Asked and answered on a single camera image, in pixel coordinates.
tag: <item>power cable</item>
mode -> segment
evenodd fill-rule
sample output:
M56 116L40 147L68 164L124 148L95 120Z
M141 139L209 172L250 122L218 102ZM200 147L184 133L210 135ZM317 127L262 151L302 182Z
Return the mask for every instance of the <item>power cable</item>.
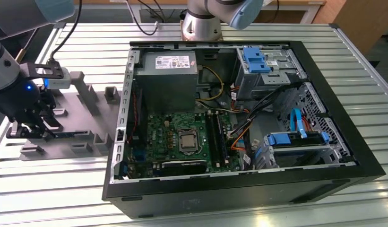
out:
M130 8L130 5L129 5L128 0L125 0L125 3L126 3L126 6L128 6L128 9L129 9L129 12L130 12L132 20L134 21L134 24L136 24L138 30L140 30L141 33L144 33L145 35L152 36L152 35L156 33L156 31L157 31L157 21L156 21L156 23L154 23L154 30L152 31L152 33L146 33L146 32L141 29L141 26L140 26L138 23L137 23L137 20L136 20L136 17L134 17L134 14L133 14L133 11L132 11L132 8Z
M67 40L69 39L75 29L76 29L76 26L79 24L79 20L80 20L80 15L81 15L81 5L83 5L83 0L79 0L79 10L77 10L77 15L76 15L76 20L75 20L75 23L73 23L73 26L72 26L72 29L67 35L67 37L61 40L61 43L59 44L59 46L56 47L56 49L52 51L51 53L51 56L49 56L49 60L55 60L53 58L53 55L56 54L56 52L61 49L61 47L64 46Z

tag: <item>orange wire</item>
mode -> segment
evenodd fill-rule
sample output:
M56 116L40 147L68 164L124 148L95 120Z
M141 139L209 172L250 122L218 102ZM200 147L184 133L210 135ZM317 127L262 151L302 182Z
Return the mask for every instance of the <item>orange wire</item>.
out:
M232 108L233 111L240 111L240 109L234 109L233 106L234 106L234 100L232 100L232 102L230 102L230 108Z
M236 143L238 142L238 140L240 140L240 138L242 137L244 133L248 131L249 127L250 127L250 124L249 124L248 127L242 130L242 132L240 133L237 139L234 140L234 142L233 142L233 144L232 144L232 146L230 146L230 149L234 148Z
M306 130L308 130L308 131L312 131L313 129L312 129L312 126L310 126L309 123L308 123L306 118L305 118L305 117L301 117L301 119L302 119L302 121L305 122Z

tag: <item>workbench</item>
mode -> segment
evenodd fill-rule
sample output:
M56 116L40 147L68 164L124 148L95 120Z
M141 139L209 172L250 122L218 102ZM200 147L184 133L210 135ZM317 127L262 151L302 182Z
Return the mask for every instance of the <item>workbench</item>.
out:
M71 26L52 31L37 63L47 61ZM222 25L222 35L225 40L304 42L386 175L314 203L132 221L101 201L106 157L23 162L19 152L25 140L5 139L5 119L0 126L0 225L388 226L388 84L376 70L341 30L328 25L253 24L244 31ZM133 24L79 24L56 58L69 71L85 73L84 81L95 91L121 88L129 42L180 38L178 24L161 25L152 37Z

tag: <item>green circuit board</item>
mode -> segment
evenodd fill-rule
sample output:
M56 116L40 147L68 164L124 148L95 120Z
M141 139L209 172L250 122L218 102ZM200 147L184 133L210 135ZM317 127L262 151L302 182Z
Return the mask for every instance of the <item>green circuit board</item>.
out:
M230 128L229 115L218 115L218 119L226 133ZM180 151L178 132L190 131L197 135L198 151L192 154ZM216 167L212 164L212 154L208 144L208 131L205 123L205 113L172 113L149 115L148 118L148 145L145 150L145 161L156 162L158 160L189 160L200 159L208 163L208 173L236 171L238 169L238 156L236 152L230 152L228 164Z

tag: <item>sticker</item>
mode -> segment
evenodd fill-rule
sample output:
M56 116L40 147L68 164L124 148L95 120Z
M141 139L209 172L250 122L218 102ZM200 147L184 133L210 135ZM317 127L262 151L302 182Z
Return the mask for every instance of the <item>sticker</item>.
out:
M246 164L250 163L250 158L248 157L246 154L244 154L244 156L242 156L242 160L245 161Z
M276 61L266 61L266 64L268 65L277 65L277 62Z
M184 69L189 68L188 56L158 56L156 57L156 69Z
M237 100L237 94L236 94L236 92L232 92L232 100Z

